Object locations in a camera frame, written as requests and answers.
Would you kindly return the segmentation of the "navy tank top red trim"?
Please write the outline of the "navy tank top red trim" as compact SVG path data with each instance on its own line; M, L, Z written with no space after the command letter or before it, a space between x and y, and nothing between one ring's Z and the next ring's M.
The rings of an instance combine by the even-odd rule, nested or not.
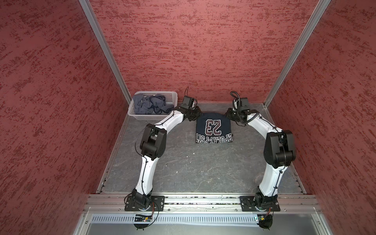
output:
M198 144L231 143L231 121L220 113L203 113L196 121L195 141Z

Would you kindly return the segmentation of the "grey-blue tank top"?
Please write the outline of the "grey-blue tank top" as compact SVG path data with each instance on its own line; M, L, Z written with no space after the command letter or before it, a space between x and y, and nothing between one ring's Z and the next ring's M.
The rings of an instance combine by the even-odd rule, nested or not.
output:
M162 115L174 110L174 105L167 104L164 95L145 97L143 94L137 94L133 96L133 102L134 113L137 115Z

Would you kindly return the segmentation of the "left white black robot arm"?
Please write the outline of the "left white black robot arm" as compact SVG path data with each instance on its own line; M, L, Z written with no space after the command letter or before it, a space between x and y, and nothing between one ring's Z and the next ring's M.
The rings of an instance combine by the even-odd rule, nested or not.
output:
M140 176L129 195L140 211L153 209L153 177L158 160L165 152L168 133L184 120L194 121L201 115L199 106L194 108L179 106L163 120L156 124L147 124L144 128L138 153L142 157Z

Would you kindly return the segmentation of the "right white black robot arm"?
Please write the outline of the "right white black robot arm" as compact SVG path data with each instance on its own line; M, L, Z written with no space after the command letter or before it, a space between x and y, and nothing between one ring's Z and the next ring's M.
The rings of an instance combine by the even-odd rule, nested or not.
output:
M262 117L256 110L238 111L229 108L225 116L257 130L264 138L263 156L266 168L251 206L258 211L275 210L279 184L283 174L296 159L294 137L291 131L283 130Z

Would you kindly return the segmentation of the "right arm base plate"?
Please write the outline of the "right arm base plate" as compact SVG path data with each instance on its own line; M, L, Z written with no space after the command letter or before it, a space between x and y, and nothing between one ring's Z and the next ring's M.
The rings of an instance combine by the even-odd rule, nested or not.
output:
M267 197L257 193L255 196L240 196L243 212L280 212L277 196Z

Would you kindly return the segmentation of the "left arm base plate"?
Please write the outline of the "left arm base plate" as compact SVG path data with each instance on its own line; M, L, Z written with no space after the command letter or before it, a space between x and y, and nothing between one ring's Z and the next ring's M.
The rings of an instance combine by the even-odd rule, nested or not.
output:
M125 201L124 210L126 212L160 212L164 210L164 204L164 196L142 197L141 199L130 196Z

